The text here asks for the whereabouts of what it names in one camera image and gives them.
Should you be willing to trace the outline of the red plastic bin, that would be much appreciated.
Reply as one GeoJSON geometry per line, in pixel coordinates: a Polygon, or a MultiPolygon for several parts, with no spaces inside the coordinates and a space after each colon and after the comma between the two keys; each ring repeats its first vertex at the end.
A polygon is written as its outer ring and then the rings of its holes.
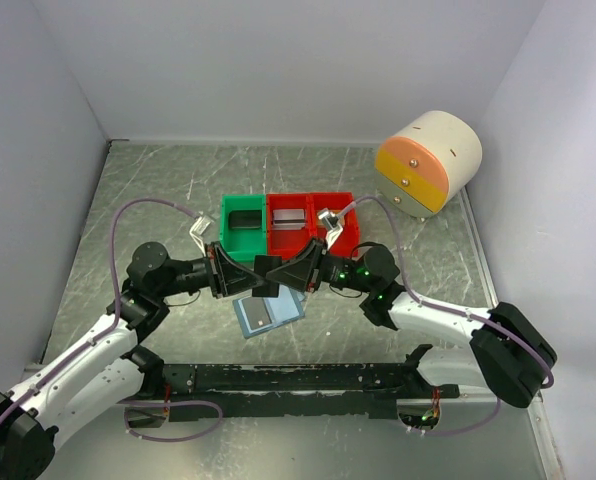
{"type": "MultiPolygon", "coordinates": [[[[324,239],[327,231],[324,224],[318,219],[318,213],[323,209],[328,209],[332,213],[339,213],[354,200],[354,197],[351,192],[314,192],[311,194],[311,197],[314,206],[317,236],[324,239]]],[[[352,248],[360,243],[360,227],[356,212],[350,210],[346,213],[341,220],[341,225],[343,231],[335,244],[330,248],[330,251],[334,255],[350,257],[352,255],[352,248]]]]}
{"type": "Polygon", "coordinates": [[[288,259],[311,238],[306,193],[276,193],[266,197],[267,254],[288,259]]]}

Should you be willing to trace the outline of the blue card holder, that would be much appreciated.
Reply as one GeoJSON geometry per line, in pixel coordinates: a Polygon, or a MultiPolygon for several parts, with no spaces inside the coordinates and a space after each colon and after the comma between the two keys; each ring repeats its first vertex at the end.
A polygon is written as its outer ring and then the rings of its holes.
{"type": "Polygon", "coordinates": [[[242,334],[246,339],[300,320],[305,316],[303,302],[306,295],[282,286],[277,297],[261,297],[265,299],[272,323],[257,331],[251,331],[247,324],[243,309],[243,300],[250,297],[253,296],[243,297],[233,301],[236,317],[241,327],[242,334]]]}

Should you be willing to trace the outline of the grey card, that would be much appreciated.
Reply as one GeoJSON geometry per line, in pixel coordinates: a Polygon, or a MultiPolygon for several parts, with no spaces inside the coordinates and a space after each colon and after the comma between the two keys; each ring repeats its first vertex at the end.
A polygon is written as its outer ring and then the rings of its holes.
{"type": "Polygon", "coordinates": [[[272,323],[264,298],[245,298],[243,300],[243,309],[251,331],[257,331],[272,323]]]}

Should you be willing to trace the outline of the green plastic bin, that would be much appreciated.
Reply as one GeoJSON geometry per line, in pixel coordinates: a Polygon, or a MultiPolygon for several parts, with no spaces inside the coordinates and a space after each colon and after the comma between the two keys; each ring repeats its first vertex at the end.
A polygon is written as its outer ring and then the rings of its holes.
{"type": "Polygon", "coordinates": [[[265,195],[224,195],[220,216],[220,243],[237,262],[253,263],[267,254],[265,195]]]}

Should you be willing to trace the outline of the round drawer cabinet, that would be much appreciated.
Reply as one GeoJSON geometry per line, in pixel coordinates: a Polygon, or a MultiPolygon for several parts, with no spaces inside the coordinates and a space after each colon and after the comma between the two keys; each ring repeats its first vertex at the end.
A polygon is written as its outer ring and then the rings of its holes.
{"type": "Polygon", "coordinates": [[[433,110],[378,148],[374,179],[396,208],[429,218],[475,176],[482,158],[482,144],[472,127],[448,112],[433,110]]]}

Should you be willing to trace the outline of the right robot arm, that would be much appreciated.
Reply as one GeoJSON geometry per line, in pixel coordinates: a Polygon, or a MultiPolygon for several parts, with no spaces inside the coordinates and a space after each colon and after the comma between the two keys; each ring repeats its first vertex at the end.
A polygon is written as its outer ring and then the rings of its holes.
{"type": "Polygon", "coordinates": [[[417,294],[398,282],[401,271],[386,246],[360,247],[358,258],[337,256],[313,238],[265,278],[302,292],[326,283],[363,294],[360,308],[370,323],[394,331],[420,328],[467,349],[460,366],[475,371],[466,384],[486,387],[513,407],[528,407],[540,390],[553,386],[557,354],[515,305],[474,308],[417,294]]]}

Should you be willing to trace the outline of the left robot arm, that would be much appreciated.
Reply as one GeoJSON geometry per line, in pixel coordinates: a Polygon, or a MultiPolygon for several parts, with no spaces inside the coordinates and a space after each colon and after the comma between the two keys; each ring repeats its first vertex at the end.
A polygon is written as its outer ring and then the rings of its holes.
{"type": "Polygon", "coordinates": [[[127,275],[120,297],[86,334],[42,370],[0,392],[1,479],[38,478],[59,449],[113,405],[162,392],[163,362],[140,344],[169,314],[167,297],[204,288],[227,297],[265,282],[219,244],[181,261],[160,243],[144,243],[127,275]]]}

